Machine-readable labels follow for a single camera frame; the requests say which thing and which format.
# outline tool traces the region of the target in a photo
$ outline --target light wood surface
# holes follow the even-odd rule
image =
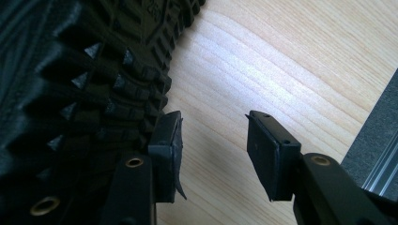
[[[250,110],[342,161],[398,68],[398,2],[207,0],[173,54],[167,112],[184,117],[188,200],[159,224],[295,224],[246,153]]]

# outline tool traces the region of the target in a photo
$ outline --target screw hole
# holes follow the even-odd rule
[[[144,164],[144,161],[140,158],[134,157],[126,161],[126,166],[130,168],[139,167]]]
[[[30,208],[30,214],[35,217],[44,216],[56,209],[60,203],[57,197],[46,197]]]

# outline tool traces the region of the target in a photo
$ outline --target black plastic bracket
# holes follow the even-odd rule
[[[325,155],[303,156],[295,195],[298,224],[390,224],[340,164]]]
[[[173,203],[176,189],[187,199],[179,181],[181,124],[180,111],[162,116],[148,145],[148,154],[153,164],[156,203]]]
[[[129,153],[118,163],[101,225],[156,224],[150,157]]]
[[[291,201],[301,144],[271,115],[251,111],[248,153],[270,201]]]

